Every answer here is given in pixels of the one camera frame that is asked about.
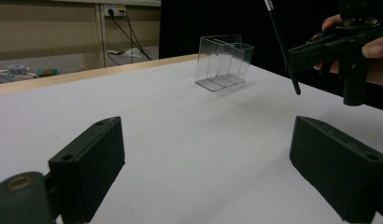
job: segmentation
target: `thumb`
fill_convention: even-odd
[[[383,58],[383,36],[363,46],[362,54],[365,58]]]

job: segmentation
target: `transparent acrylic box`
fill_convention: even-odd
[[[195,83],[217,91],[245,82],[254,49],[240,35],[202,36]]]

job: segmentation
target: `clear plastic container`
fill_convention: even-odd
[[[202,36],[195,83],[217,91],[245,82],[254,49],[240,35]]]

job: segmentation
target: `power cord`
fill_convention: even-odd
[[[115,24],[121,29],[121,31],[125,34],[125,36],[127,36],[127,38],[131,41],[131,43],[133,43],[134,45],[136,45],[136,47],[139,49],[139,51],[140,51],[143,55],[145,55],[145,57],[146,57],[149,61],[151,61],[151,58],[150,58],[150,57],[148,56],[148,54],[143,50],[143,48],[140,46],[139,42],[138,42],[138,43],[135,43],[134,40],[124,32],[124,30],[121,28],[121,26],[119,26],[119,25],[117,24],[117,22],[116,22],[116,20],[115,20],[115,17],[114,17],[114,11],[113,11],[113,9],[110,8],[107,12],[109,13],[110,18],[111,18],[111,19],[115,22]]]

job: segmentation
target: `black backdrop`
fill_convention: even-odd
[[[336,0],[273,3],[289,48],[303,45],[320,31],[324,19],[338,13]],[[255,47],[251,64],[289,77],[264,0],[162,0],[160,29],[161,59],[197,53],[204,35],[241,35],[243,43]],[[343,94],[343,83],[336,75],[321,77],[311,68],[297,77],[306,85]],[[365,104],[383,110],[383,87],[368,83]]]

